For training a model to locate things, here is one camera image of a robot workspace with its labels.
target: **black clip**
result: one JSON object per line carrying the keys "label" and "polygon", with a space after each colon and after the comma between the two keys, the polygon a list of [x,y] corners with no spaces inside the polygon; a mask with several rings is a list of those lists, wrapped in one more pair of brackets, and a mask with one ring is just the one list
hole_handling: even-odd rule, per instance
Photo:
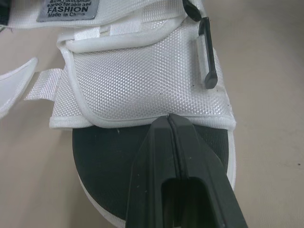
{"label": "black clip", "polygon": [[218,75],[215,69],[213,45],[210,31],[210,21],[208,17],[202,18],[199,24],[199,36],[205,35],[209,73],[205,78],[206,89],[213,89],[218,83]]}
{"label": "black clip", "polygon": [[192,123],[154,121],[133,161],[126,228],[247,228],[220,159]]}
{"label": "black clip", "polygon": [[200,11],[195,5],[193,5],[189,0],[182,0],[182,4],[186,13],[192,20],[196,22],[199,22],[201,20]]}

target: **table surface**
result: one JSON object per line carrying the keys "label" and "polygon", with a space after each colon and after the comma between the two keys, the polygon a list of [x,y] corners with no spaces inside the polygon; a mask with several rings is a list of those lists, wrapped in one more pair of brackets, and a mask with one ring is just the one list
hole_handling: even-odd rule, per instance
{"label": "table surface", "polygon": [[[213,45],[237,128],[236,197],[251,228],[304,226],[304,2],[208,0]],[[59,28],[0,33],[0,75],[32,57],[63,68]],[[80,186],[71,132],[53,103],[21,102],[0,121],[0,227],[113,228]]]}

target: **white binding edge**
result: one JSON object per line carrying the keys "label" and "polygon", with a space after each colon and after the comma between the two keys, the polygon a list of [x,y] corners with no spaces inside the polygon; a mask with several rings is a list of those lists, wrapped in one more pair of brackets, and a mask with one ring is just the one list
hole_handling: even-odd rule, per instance
{"label": "white binding edge", "polygon": [[169,36],[185,18],[186,15],[182,15],[173,19],[168,19],[161,26],[144,32],[85,40],[67,40],[66,48],[75,53],[84,53],[122,48],[138,48],[155,44]]}
{"label": "white binding edge", "polygon": [[23,66],[0,76],[0,80],[4,80],[6,78],[15,75],[21,70],[27,68],[27,70],[23,74],[22,79],[18,83],[14,96],[11,99],[9,99],[2,107],[0,107],[0,119],[6,116],[9,110],[14,106],[14,104],[22,97],[23,93],[27,89],[27,86],[29,85],[29,82],[31,81],[35,73],[35,68],[37,64],[38,64],[38,59],[32,58],[29,62],[27,62]]}

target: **white webbing strap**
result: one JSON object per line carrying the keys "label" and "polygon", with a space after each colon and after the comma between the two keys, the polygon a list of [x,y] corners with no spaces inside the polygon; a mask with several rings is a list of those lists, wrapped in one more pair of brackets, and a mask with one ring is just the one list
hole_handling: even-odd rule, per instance
{"label": "white webbing strap", "polygon": [[50,69],[36,72],[29,83],[23,99],[39,100],[45,99],[55,101],[62,69]]}
{"label": "white webbing strap", "polygon": [[89,27],[89,28],[76,28],[74,39],[75,40],[83,40],[83,39],[91,39],[91,38],[99,38],[100,37],[100,26],[97,27]]}

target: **fabric label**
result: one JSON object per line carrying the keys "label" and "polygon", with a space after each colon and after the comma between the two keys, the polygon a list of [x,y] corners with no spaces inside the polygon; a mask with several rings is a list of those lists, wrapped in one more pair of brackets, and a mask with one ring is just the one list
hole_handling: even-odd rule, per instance
{"label": "fabric label", "polygon": [[98,5],[99,0],[45,0],[37,21],[94,19]]}

